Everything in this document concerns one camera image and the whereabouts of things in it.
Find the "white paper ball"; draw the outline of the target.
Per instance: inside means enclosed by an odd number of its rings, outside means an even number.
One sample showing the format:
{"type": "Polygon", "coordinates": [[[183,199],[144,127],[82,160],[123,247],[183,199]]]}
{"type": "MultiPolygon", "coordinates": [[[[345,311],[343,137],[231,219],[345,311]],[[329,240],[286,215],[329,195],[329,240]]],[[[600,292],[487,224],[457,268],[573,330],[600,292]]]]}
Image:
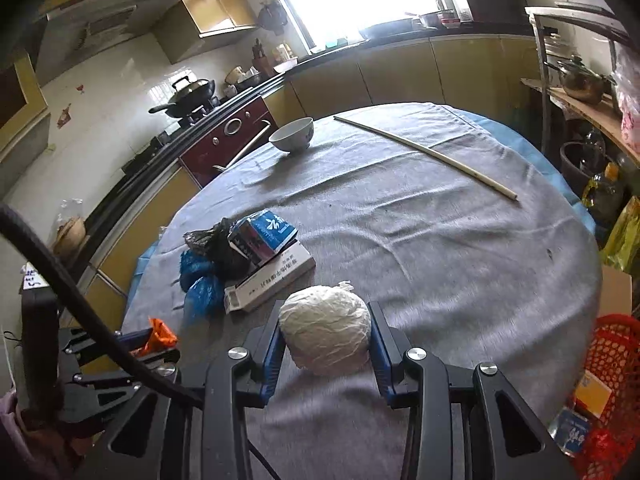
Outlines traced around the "white paper ball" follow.
{"type": "Polygon", "coordinates": [[[278,313],[295,365],[319,376],[355,373],[369,361],[372,316],[349,281],[288,296],[278,313]]]}

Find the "blue plastic bag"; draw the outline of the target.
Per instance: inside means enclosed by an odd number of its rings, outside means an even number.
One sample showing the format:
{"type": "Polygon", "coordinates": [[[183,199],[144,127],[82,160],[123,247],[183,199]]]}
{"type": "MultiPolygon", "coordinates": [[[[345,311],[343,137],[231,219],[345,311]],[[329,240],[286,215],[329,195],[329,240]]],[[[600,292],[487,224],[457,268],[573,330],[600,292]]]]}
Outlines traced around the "blue plastic bag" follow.
{"type": "Polygon", "coordinates": [[[184,292],[184,326],[224,313],[224,282],[213,261],[186,250],[180,257],[180,288],[184,292]]]}

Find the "orange wrapper scrap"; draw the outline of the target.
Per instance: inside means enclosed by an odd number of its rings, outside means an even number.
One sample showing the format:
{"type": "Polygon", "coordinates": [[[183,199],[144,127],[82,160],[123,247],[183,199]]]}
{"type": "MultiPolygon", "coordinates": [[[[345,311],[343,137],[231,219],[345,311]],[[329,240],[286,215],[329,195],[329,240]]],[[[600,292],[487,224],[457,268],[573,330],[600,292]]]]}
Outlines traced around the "orange wrapper scrap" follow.
{"type": "Polygon", "coordinates": [[[149,318],[149,321],[151,324],[149,338],[140,349],[131,351],[131,354],[137,358],[175,348],[178,344],[177,335],[163,320],[160,318],[149,318]]]}

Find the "black plastic bag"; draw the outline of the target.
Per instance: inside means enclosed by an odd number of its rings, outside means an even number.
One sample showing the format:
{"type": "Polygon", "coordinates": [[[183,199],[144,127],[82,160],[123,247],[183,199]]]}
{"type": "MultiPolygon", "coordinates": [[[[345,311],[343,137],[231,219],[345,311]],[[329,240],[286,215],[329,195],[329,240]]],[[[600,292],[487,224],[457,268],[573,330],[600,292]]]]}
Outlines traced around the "black plastic bag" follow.
{"type": "Polygon", "coordinates": [[[195,255],[213,263],[215,273],[223,281],[239,281],[250,270],[250,260],[232,248],[228,235],[232,222],[222,218],[207,230],[195,230],[183,235],[184,242],[195,255]]]}

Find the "red plastic trash basket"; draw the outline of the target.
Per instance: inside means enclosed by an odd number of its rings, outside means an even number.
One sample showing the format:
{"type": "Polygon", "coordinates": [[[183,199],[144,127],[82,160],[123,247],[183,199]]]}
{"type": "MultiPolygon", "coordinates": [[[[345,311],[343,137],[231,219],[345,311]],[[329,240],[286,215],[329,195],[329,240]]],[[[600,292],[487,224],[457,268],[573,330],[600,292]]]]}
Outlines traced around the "red plastic trash basket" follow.
{"type": "Polygon", "coordinates": [[[605,382],[612,396],[595,418],[573,393],[564,412],[564,452],[579,478],[614,479],[639,449],[639,321],[622,314],[598,318],[585,370],[605,382]]]}

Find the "long white medicine box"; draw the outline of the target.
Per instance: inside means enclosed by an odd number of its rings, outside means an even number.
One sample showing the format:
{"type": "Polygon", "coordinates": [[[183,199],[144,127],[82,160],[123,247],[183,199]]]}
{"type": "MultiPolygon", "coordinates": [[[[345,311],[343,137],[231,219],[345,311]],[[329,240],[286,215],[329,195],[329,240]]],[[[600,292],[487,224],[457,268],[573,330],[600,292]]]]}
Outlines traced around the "long white medicine box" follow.
{"type": "Polygon", "coordinates": [[[224,289],[224,310],[250,312],[316,266],[302,243],[294,242],[246,280],[224,289]]]}

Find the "grey tablecloth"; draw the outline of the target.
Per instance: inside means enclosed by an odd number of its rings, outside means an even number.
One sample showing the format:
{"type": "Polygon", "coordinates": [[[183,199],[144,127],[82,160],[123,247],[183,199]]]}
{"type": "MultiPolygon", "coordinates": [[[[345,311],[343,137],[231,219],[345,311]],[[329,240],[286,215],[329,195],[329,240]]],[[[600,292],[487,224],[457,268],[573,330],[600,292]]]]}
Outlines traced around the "grey tablecloth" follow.
{"type": "Polygon", "coordinates": [[[171,219],[124,330],[160,318],[183,364],[240,344],[270,307],[184,326],[183,235],[262,209],[296,226],[314,257],[295,289],[349,281],[414,344],[452,365],[493,362],[544,424],[558,414],[598,312],[597,244],[494,128],[463,110],[381,105],[318,120],[300,153],[258,148],[171,219]]]}

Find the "blue white small box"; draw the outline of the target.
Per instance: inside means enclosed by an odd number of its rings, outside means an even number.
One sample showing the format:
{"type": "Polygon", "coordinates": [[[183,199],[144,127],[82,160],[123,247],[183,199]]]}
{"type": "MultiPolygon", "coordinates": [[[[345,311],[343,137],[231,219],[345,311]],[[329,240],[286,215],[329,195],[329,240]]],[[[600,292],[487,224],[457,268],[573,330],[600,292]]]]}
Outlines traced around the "blue white small box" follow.
{"type": "Polygon", "coordinates": [[[295,226],[272,210],[263,209],[235,222],[228,233],[228,242],[254,266],[263,266],[296,236],[295,226]]]}

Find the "dark red oven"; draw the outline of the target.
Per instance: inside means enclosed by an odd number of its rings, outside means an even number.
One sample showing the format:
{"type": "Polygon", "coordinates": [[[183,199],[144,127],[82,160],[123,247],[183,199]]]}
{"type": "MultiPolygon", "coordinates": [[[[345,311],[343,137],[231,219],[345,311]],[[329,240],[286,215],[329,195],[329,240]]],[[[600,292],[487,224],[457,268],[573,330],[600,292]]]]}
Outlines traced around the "dark red oven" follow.
{"type": "Polygon", "coordinates": [[[228,166],[266,144],[276,129],[265,101],[256,98],[209,129],[180,156],[180,162],[204,188],[228,166]]]}

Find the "black wok with lid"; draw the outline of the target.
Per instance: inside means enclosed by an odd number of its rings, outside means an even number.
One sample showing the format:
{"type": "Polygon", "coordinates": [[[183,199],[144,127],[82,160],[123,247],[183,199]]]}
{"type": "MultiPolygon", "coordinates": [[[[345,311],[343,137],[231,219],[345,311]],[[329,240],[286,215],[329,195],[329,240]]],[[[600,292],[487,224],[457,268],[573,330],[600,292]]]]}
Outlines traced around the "black wok with lid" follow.
{"type": "Polygon", "coordinates": [[[175,90],[171,99],[164,104],[151,107],[148,110],[149,114],[164,112],[171,118],[188,116],[215,95],[216,82],[209,79],[190,81],[188,76],[183,76],[171,87],[175,90]]]}

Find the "metal storage rack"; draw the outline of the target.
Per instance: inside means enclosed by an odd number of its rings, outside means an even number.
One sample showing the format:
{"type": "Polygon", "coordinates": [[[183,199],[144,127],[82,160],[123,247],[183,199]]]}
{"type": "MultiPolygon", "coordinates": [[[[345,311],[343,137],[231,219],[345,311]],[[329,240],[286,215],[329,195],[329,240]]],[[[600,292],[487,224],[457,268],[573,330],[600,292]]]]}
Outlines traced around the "metal storage rack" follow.
{"type": "Polygon", "coordinates": [[[552,36],[544,31],[544,20],[555,20],[588,30],[606,39],[611,67],[617,67],[617,47],[632,49],[623,24],[613,12],[590,4],[557,2],[553,6],[528,6],[525,9],[534,32],[540,81],[530,86],[541,94],[541,151],[552,148],[551,105],[558,104],[593,125],[626,154],[634,165],[639,153],[623,138],[623,113],[617,105],[617,82],[590,70],[572,49],[553,47],[552,36]]]}

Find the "steel cooking pot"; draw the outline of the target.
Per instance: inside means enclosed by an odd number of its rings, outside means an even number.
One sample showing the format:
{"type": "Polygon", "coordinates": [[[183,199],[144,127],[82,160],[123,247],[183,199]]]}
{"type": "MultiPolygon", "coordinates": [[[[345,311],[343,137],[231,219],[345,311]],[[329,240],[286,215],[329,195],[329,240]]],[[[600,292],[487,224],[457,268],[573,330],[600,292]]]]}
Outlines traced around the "steel cooking pot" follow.
{"type": "Polygon", "coordinates": [[[579,102],[598,105],[606,94],[611,94],[611,81],[585,66],[579,55],[558,58],[546,66],[559,74],[565,93],[579,102]]]}

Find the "range hood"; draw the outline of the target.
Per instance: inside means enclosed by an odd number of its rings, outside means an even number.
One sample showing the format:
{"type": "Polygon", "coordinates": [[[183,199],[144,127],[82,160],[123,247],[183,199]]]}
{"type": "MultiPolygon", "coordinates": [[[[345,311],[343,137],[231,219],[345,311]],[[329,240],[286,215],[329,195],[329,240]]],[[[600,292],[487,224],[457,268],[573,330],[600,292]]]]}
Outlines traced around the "range hood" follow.
{"type": "Polygon", "coordinates": [[[46,12],[34,70],[43,86],[106,49],[149,32],[178,0],[77,0],[46,12]]]}

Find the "pink white plastic bag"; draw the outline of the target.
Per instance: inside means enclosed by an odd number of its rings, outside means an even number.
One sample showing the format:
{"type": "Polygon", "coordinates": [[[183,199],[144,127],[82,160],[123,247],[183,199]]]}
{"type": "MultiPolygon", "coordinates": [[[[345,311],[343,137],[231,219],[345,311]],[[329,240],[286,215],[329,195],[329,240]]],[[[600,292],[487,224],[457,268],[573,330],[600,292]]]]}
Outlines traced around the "pink white plastic bag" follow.
{"type": "Polygon", "coordinates": [[[634,153],[640,151],[640,65],[639,55],[622,44],[616,44],[613,72],[618,108],[622,113],[620,134],[634,153]]]}

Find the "black microwave oven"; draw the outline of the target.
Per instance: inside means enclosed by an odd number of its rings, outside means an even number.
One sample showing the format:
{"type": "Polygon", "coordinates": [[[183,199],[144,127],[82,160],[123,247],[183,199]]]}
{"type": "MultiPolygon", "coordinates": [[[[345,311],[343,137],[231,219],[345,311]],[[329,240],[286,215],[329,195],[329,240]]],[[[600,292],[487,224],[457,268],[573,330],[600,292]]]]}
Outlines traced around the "black microwave oven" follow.
{"type": "Polygon", "coordinates": [[[451,0],[463,23],[527,25],[527,0],[451,0]]]}

